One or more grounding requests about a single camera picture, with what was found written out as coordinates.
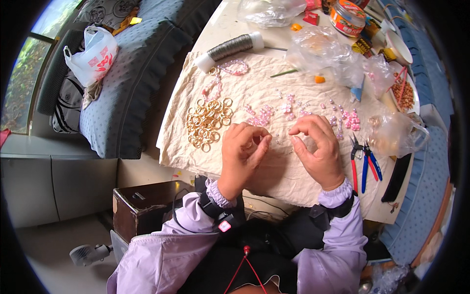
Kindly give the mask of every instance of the red bead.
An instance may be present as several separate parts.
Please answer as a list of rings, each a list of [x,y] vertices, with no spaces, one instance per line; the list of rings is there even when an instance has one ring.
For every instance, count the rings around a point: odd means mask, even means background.
[[[243,252],[245,252],[245,255],[248,255],[250,253],[250,246],[243,247]]]

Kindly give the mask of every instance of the elastic cuff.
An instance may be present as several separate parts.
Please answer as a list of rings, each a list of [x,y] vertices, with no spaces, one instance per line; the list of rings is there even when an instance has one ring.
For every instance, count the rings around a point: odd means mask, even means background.
[[[336,189],[321,191],[318,195],[318,202],[326,208],[335,208],[345,202],[352,195],[352,192],[353,186],[345,177],[345,181]]]
[[[207,178],[206,180],[207,196],[212,197],[220,208],[233,208],[236,206],[236,199],[228,201],[219,191],[217,181]]]

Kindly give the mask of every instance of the gray floor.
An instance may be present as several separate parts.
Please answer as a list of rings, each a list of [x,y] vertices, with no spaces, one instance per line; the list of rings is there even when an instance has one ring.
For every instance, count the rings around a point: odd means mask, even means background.
[[[68,221],[17,230],[18,239],[36,274],[51,294],[106,293],[106,280],[116,268],[114,254],[87,267],[69,257],[83,244],[111,244],[110,234],[88,215]]]

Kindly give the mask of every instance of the wooden box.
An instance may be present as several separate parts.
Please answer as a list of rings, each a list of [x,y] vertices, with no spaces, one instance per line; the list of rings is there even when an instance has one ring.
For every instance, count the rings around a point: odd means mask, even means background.
[[[114,231],[126,242],[137,235],[161,230],[162,219],[172,209],[175,194],[178,199],[194,187],[182,181],[115,188],[113,190]]]

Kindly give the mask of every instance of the window frame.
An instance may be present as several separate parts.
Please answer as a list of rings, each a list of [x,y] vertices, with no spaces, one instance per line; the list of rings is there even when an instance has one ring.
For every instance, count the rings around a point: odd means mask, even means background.
[[[47,51],[46,53],[46,56],[44,57],[44,61],[42,62],[41,64],[41,68],[39,69],[39,73],[38,73],[38,77],[36,79],[36,82],[34,84],[34,88],[33,88],[33,92],[32,92],[32,95],[31,95],[31,103],[30,103],[30,107],[29,107],[29,110],[28,110],[28,123],[26,124],[26,133],[18,133],[18,132],[14,132],[14,131],[11,131],[12,134],[16,134],[16,135],[31,135],[31,131],[32,131],[32,123],[33,123],[33,115],[34,115],[34,110],[36,109],[36,103],[37,103],[37,100],[38,100],[38,96],[39,96],[39,88],[42,86],[42,82],[43,82],[43,77],[44,77],[44,72],[46,71],[46,68],[49,66],[49,61],[50,61],[50,58],[52,56],[52,53],[55,51],[56,49],[56,46],[57,44],[59,43],[60,39],[61,39],[61,35],[63,33],[63,28],[66,24],[68,24],[70,22],[70,19],[73,17],[77,17],[75,15],[75,10],[76,11],[80,11],[80,9],[83,7],[83,5],[87,2],[88,0],[82,0],[73,10],[73,12],[70,14],[69,18],[67,18],[67,20],[65,21],[65,23],[62,25],[62,27],[60,28],[59,32],[57,33],[55,39],[53,38],[49,38],[49,37],[46,37],[46,36],[43,36],[43,35],[40,35],[40,34],[37,34],[37,33],[34,33],[34,32],[31,32],[29,31],[28,35],[26,36],[26,38],[24,39],[24,41],[26,42],[27,38],[33,38],[33,39],[37,39],[37,40],[40,40],[40,41],[43,41],[43,42],[46,42],[46,43],[49,43],[51,44],[51,46],[49,47],[49,50]]]

